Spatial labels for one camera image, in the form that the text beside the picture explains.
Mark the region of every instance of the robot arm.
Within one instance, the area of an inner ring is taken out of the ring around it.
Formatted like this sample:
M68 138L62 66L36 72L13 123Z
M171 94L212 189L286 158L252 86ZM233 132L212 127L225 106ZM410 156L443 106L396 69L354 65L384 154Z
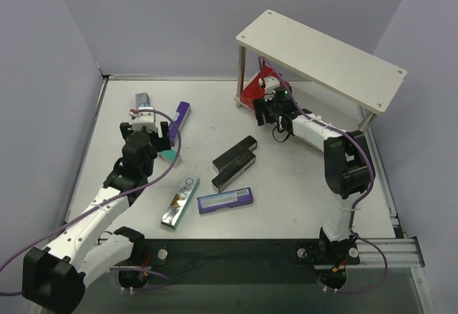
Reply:
M133 205L142 191L120 197L108 205L103 205L104 201L147 184L157 153L170 149L167 123L161 122L162 136L159 137L155 118L141 114L145 113L132 117L132 124L120 125L125 139L122 157L85 212L93 207L99 209L68 227L42 250L33 247L24 256L22 295L25 298L55 312L70 313L78 306L85 289L100 275L144 252L145 237L126 227L94 247L100 235Z
M265 79L265 94L253 100L253 106L259 126L275 123L278 132L295 135L324 153L326 183L338 196L334 196L329 206L321 238L327 240L328 245L350 241L352 205L370 183L369 170L358 150L342 134L327 129L331 125L320 116L306 109L304 112L310 118L303 116L288 91L280 86L275 77ZM348 134L361 146L372 163L364 134L357 130Z

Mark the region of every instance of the purple box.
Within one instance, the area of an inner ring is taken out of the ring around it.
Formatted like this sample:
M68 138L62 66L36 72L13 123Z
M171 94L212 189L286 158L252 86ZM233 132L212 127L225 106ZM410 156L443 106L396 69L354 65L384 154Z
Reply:
M180 128L180 132L183 126L185 125L186 119L189 116L190 112L191 112L191 105L187 102L180 102L180 105L178 105L175 117L173 117L173 120ZM174 147L178 141L178 133L177 133L175 126L171 123L169 124L169 135L170 135L170 144L172 145L172 147Z
M198 197L199 213L206 214L224 208L240 207L253 203L251 188L222 192L220 194Z

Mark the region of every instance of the screw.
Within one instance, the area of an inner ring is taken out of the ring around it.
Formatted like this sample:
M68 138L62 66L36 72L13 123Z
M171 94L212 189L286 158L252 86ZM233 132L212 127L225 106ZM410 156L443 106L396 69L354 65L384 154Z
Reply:
M307 257L307 252L306 252L306 249L305 248L300 248L298 249L298 257L300 259L304 259L305 257Z
M169 254L169 252L167 252L167 250L161 248L159 251L157 251L157 257L161 260L164 260L165 258L167 258L167 255Z
M350 257L352 258L357 258L358 257L358 250L354 247L352 247L350 250L349 250L349 255Z

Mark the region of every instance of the white wall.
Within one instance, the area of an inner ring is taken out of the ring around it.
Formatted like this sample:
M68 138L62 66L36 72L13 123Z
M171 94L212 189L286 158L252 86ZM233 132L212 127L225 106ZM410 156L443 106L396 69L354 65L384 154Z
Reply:
M408 75L374 133L438 313L458 308L458 0L404 0L375 55Z
M64 217L102 76L62 0L0 0L0 261ZM21 290L22 260L0 274ZM23 313L22 297L0 313Z
M104 74L236 77L235 36L266 9L372 53L401 0L64 2Z

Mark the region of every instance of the black box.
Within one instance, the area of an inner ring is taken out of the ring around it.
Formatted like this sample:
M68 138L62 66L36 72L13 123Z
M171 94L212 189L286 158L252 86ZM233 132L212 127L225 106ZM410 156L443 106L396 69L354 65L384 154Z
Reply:
M226 187L239 178L254 162L256 156L249 150L242 152L225 169L212 180L212 188L216 192L222 192Z
M213 169L217 173L221 173L230 162L238 157L244 151L254 151L258 146L258 142L254 137L248 135L245 139L240 141L236 146L230 148L228 151L222 153L218 158L213 160Z

